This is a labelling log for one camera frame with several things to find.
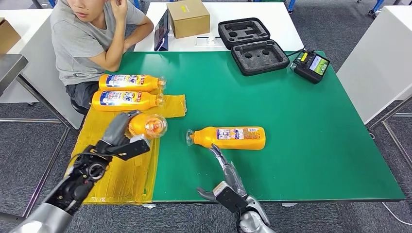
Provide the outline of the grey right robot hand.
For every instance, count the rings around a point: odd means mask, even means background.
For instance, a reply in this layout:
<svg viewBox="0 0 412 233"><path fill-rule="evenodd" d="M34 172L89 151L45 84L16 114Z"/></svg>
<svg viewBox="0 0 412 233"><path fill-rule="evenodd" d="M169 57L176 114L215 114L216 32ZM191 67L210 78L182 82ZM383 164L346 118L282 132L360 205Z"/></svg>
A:
<svg viewBox="0 0 412 233"><path fill-rule="evenodd" d="M211 148L209 148L209 150L215 155L220 166L222 167L226 184L241 198L245 197L247 195L245 187L233 163L229 162L226 159L221 149L217 145L212 143ZM218 203L218 201L216 200L217 195L215 195L213 192L205 191L201 187L197 187L196 191L202 198Z"/></svg>

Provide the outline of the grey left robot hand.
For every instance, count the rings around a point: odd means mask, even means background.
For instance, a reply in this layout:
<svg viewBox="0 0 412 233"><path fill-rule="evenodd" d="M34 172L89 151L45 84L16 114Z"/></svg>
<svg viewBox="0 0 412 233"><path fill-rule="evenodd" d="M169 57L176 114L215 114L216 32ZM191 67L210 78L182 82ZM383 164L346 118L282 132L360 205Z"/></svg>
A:
<svg viewBox="0 0 412 233"><path fill-rule="evenodd" d="M133 110L127 113L120 113L109 123L101 140L111 146L121 146L126 144L126 128L131 119L141 114L139 110Z"/></svg>

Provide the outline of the person's right hand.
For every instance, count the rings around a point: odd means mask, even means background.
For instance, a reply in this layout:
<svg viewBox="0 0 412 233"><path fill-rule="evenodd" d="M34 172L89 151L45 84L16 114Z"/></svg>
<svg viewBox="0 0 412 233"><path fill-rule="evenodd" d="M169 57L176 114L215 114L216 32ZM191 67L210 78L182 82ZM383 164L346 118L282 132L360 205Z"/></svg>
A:
<svg viewBox="0 0 412 233"><path fill-rule="evenodd" d="M117 22L125 22L128 2L128 0L110 0L112 12Z"/></svg>

